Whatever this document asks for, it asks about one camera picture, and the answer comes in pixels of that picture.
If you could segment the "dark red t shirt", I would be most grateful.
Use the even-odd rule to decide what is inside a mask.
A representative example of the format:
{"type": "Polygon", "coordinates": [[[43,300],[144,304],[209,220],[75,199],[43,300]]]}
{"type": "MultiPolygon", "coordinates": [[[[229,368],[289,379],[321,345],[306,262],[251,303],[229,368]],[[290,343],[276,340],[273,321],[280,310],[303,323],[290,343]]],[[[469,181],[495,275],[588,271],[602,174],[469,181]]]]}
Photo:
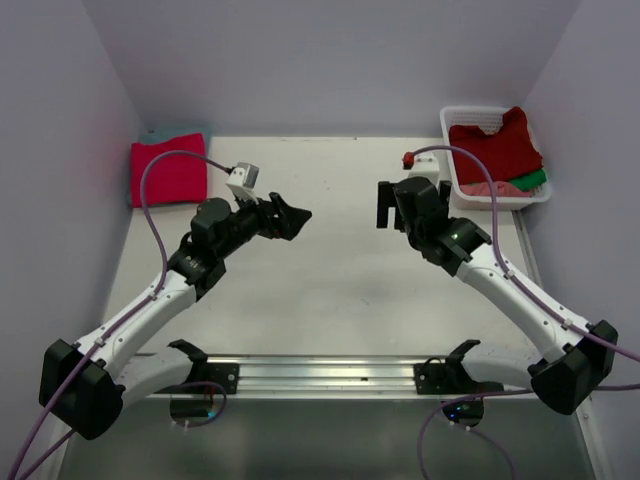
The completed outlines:
{"type": "Polygon", "coordinates": [[[532,144],[528,120],[520,107],[505,112],[501,128],[493,134],[475,125],[453,125],[449,141],[476,156],[493,181],[509,182],[543,168],[543,157],[532,144]]]}

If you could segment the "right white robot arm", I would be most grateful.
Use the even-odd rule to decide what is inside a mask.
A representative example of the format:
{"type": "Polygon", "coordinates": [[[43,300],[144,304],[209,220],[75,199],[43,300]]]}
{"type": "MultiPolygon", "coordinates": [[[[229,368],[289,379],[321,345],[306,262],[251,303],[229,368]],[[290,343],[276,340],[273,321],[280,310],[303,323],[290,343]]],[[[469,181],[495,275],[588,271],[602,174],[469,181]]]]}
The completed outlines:
{"type": "Polygon", "coordinates": [[[466,340],[442,360],[415,365],[418,392],[480,393],[514,386],[532,391],[559,414],[573,413],[611,372],[617,330],[605,320],[588,322],[498,259],[482,228],[450,216],[449,191],[449,183],[435,186],[426,177],[381,181],[376,226],[405,233],[428,263],[484,296],[534,347],[466,340]]]}

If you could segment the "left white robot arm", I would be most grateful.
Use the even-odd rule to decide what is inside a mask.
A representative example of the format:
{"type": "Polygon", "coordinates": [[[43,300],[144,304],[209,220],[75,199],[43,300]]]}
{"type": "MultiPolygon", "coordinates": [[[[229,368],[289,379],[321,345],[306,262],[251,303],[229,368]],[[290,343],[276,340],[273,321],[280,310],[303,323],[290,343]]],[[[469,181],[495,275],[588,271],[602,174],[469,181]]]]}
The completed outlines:
{"type": "Polygon", "coordinates": [[[135,393],[124,370],[140,347],[204,297],[240,247],[256,236],[291,241],[311,217],[275,192],[266,200],[241,200],[236,210],[222,198],[200,203],[178,250],[141,295],[75,343],[59,339],[48,347],[40,404],[86,440],[104,434],[135,393]]]}

